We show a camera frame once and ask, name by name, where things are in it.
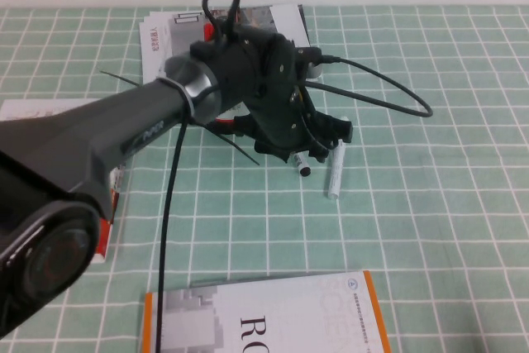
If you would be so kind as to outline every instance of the orange stripe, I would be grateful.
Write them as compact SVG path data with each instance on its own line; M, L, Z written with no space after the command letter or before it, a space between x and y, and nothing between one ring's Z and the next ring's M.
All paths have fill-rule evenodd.
M145 295L145 311L143 315L143 350L142 353L150 353L150 329L152 322L152 293Z
M382 312L380 312L379 300L377 299L377 293L374 290L374 283L373 279L371 279L371 273L368 270L365 270L364 277L365 282L367 283L369 296L371 297L371 305L373 305L374 318L377 321L377 326L379 326L380 340L382 341L384 353L391 353L391 346L389 345L388 333L386 332Z

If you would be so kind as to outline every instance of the white paper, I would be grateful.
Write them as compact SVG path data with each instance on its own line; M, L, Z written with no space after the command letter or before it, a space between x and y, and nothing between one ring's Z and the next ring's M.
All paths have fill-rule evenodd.
M96 101L93 98L72 99L6 99L0 108L0 121L53 116Z

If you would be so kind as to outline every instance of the black cable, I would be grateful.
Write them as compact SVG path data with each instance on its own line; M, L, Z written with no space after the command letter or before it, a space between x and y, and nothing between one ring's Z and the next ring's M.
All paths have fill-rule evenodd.
M162 217L162 232L160 237L160 266L158 268L158 311L156 313L156 353L161 352L162 344L162 315L164 312L164 273L165 273L165 247L167 245L167 229L169 225L169 211L171 209L171 198L173 197L174 181L176 180L176 169L179 165L180 152L182 151L183 136L188 128L188 112L184 113L182 125L176 146L174 147L173 164L167 184L165 195L164 216Z
M323 64L335 64L335 63L343 63L348 64L351 66L354 66L355 68L362 69L365 72L372 74L373 76L376 76L377 78L380 78L384 80L385 82L388 82L389 84L392 84L396 88L401 89L404 91L407 95L412 97L415 101L420 103L422 107L424 107L427 111L421 112L416 111L415 109L410 109L408 107L401 107L400 105L396 105L394 103L387 103L385 101L381 101L376 98L366 97L365 95L358 94L358 93L352 93L346 90L342 90L340 88L332 87L327 84L317 83L317 82L296 82L295 84L303 84L307 87L312 88L319 88L320 90L327 91L329 93L334 93L338 95L343 95L344 97L349 97L353 99L357 99L359 101L364 101L365 103L372 103L374 105L378 105L380 107L386 107L387 109L392 109L397 112L406 113L407 115L412 116L419 116L419 117L431 117L433 115L433 111L431 110L430 105L427 104L427 102L416 95L413 91L411 91L409 88L404 87L399 82L396 82L395 80L389 78L388 76L385 76L381 74L380 72L377 72L376 70L373 70L371 68L368 68L367 66L363 66L362 64L358 64L357 62L346 60L340 57L335 57L333 55L324 55L322 56L322 63Z
M204 10L204 15L207 17L207 19L212 23L213 28L215 29L215 42L217 43L217 46L221 45L221 39L222 39L222 29L221 29L221 23L216 19L212 12L209 10L209 5L207 4L209 0L202 0L202 10ZM239 5L241 4L241 0L232 0L230 10L228 11L227 19L226 19L226 36L228 39L230 39L233 35L233 27L236 22L237 18L237 11L239 10Z

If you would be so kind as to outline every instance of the table surface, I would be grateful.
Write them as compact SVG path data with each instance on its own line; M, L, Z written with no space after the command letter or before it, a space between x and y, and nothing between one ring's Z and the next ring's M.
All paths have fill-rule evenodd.
M148 9L0 9L0 101L100 98L141 81ZM312 91L355 125L341 198L329 165L254 155L186 135L166 286L371 270L395 352L528 352L529 7L305 7L314 45L424 97L430 119ZM412 105L346 66L321 81ZM177 131L127 164L107 262L0 341L0 352L139 349L157 286L160 219ZM238 140L251 153L251 142Z

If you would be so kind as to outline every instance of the black wire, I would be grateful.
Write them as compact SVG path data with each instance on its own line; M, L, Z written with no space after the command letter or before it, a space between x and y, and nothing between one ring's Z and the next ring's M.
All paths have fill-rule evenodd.
M322 56L323 63L324 64L334 64L334 63L343 63L348 64L351 66L354 66L355 68L362 69L365 72L372 74L373 76L376 76L377 78L380 78L389 84L392 84L396 88L401 89L404 91L407 95L412 97L415 101L420 103L427 111L421 112L416 111L415 109L410 109L408 107L401 107L400 105L396 105L394 103L387 103L385 101L381 101L376 98L366 97L365 95L358 94L358 93L352 93L350 91L342 90L340 88L332 87L327 84L317 83L317 82L297 82L296 84L303 84L307 87L313 87L313 88L319 88L320 90L327 91L329 93L334 93L338 95L343 95L344 97L349 97L353 99L358 99L359 101L364 101L365 103L372 103L374 105L378 105L380 107L386 107L387 109L392 109L397 112L406 113L407 115L412 116L419 116L419 117L431 117L433 115L433 111L431 110L430 105L427 104L427 102L416 95L413 91L411 91L409 88L404 87L399 82L396 82L395 80L389 78L388 76L385 76L381 74L380 72L377 72L376 70L373 70L371 68L368 68L367 66L363 66L362 64L358 64L357 62L346 60L340 57L335 57L333 55L324 55Z
M230 141L228 140L225 136L222 136L220 134L217 134L214 130L212 130L211 128L209 128L207 125L205 124L202 124L202 123L199 123L197 121L194 121L193 124L195 126L199 126L201 128L203 128L204 130L206 131L209 131L211 132L215 137L217 137L218 139L220 140L223 140L224 142L226 142L227 144L230 144L231 146L233 146L235 149L237 149L240 153L242 153L245 157L247 157L248 159L250 159L251 161L254 162L254 164L256 165L260 165L256 159L254 159L253 157L251 157L250 155L248 155L248 153L245 152L244 149L242 149L240 146L238 146L235 142L233 141Z
M173 197L174 181L176 180L176 169L179 165L180 152L182 151L183 136L188 128L188 112L184 113L182 125L176 146L174 147L173 164L167 184L165 195L164 216L162 217L162 232L160 238L160 266L158 268L158 311L156 313L156 353L161 352L162 344L162 315L164 311L164 273L165 273L165 247L167 245L167 229L169 226L169 211L171 209L171 198Z
M111 72L107 72L106 70L100 70L99 72L102 73L102 74L107 74L108 76L112 76L113 78L120 79L121 81L129 83L129 84L132 84L132 85L134 85L136 87L138 87L140 85L139 83L136 83L133 80L124 78L123 76L120 76L118 74L113 74Z
M215 29L215 42L217 43L217 46L219 46L221 44L222 39L221 23L213 16L212 12L209 10L209 6L207 4L208 2L209 0L202 0L202 9L204 10L204 15L212 23L213 28ZM231 2L230 10L228 11L228 16L225 25L225 33L228 38L231 38L233 34L233 26L235 25L235 21L237 18L237 10L239 9L240 4L241 0L233 0Z

